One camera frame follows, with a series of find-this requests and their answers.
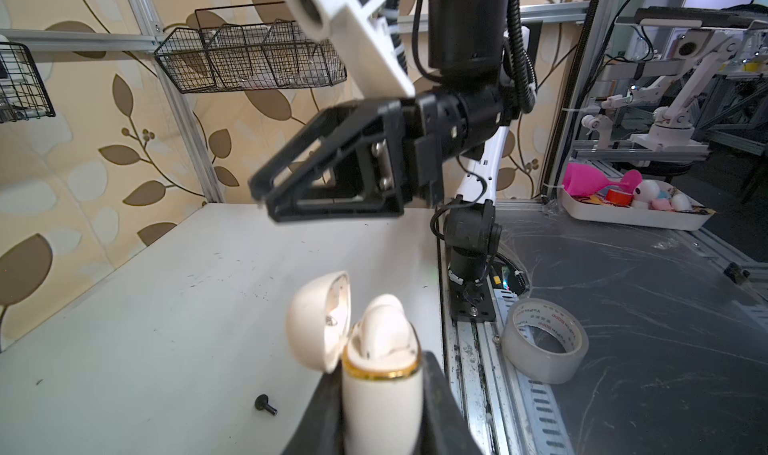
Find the cream earbud charging case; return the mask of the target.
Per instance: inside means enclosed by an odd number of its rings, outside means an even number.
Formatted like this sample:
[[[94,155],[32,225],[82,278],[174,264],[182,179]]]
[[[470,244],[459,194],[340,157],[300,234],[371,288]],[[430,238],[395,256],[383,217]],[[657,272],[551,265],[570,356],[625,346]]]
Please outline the cream earbud charging case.
[[[395,364],[361,360],[352,338],[351,283],[346,272],[321,276],[294,296],[286,335],[295,360],[325,374],[342,369],[344,451],[347,454],[411,454],[423,413],[422,349]]]

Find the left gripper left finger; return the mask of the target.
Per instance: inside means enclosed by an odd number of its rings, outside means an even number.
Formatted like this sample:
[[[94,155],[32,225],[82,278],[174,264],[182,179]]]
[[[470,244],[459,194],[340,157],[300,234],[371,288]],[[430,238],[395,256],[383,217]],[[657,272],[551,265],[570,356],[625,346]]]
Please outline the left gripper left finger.
[[[283,455],[344,453],[342,369],[323,374]]]

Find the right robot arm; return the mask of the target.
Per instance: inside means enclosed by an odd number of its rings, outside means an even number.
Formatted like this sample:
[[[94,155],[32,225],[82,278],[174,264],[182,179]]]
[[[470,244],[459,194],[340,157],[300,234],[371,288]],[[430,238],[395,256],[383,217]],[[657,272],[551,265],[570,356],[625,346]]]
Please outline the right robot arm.
[[[398,217],[424,201],[448,252],[455,320],[491,322],[500,152],[535,105],[520,0],[416,0],[433,84],[417,93],[400,62],[398,0],[284,0],[313,41],[329,42],[361,99],[319,112],[250,179],[275,222]]]

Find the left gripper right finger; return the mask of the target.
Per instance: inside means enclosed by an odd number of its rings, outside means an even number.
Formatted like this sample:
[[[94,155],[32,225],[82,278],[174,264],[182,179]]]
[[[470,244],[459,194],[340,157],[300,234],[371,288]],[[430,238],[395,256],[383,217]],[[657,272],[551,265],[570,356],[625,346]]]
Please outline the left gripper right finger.
[[[432,352],[425,351],[423,413],[417,454],[480,454],[458,408],[445,374]]]

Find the black earbud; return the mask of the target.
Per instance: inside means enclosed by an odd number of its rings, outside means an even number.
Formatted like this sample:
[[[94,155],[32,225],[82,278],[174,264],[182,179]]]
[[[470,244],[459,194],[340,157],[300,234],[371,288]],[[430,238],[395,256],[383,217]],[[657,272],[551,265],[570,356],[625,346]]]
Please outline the black earbud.
[[[254,408],[257,411],[266,412],[271,416],[277,415],[277,409],[270,404],[269,397],[267,394],[260,394],[256,397],[254,401]]]

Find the cream earbud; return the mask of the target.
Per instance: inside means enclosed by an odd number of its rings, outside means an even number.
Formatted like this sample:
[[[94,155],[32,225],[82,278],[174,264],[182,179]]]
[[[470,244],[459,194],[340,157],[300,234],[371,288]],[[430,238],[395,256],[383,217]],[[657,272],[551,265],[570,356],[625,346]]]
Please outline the cream earbud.
[[[378,366],[414,358],[416,336],[400,300],[391,294],[376,297],[357,324],[352,345],[361,360]]]

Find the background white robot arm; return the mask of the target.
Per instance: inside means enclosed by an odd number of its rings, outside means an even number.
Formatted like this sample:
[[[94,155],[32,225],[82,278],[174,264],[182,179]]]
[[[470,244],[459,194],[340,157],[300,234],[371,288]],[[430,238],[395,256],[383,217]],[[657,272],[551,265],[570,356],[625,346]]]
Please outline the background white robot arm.
[[[655,104],[680,81],[682,88],[673,101],[654,110],[648,131],[630,135],[629,141],[671,161],[705,156],[708,147],[693,139],[691,107],[715,74],[737,55],[743,40],[744,37],[733,30],[689,29],[680,34],[672,44],[669,57],[660,62],[665,71],[650,85],[632,85],[626,94],[610,96],[596,107],[583,111],[581,126],[598,135],[595,149],[610,148],[614,112],[630,106]]]

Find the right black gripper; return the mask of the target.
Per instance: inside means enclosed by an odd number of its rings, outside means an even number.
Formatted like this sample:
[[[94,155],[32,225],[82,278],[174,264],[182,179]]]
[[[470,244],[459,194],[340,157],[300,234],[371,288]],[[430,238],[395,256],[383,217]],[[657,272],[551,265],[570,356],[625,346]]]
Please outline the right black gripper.
[[[413,99],[362,100],[321,111],[249,180],[277,223],[399,217],[444,199],[443,163],[500,126],[497,87],[438,87]]]

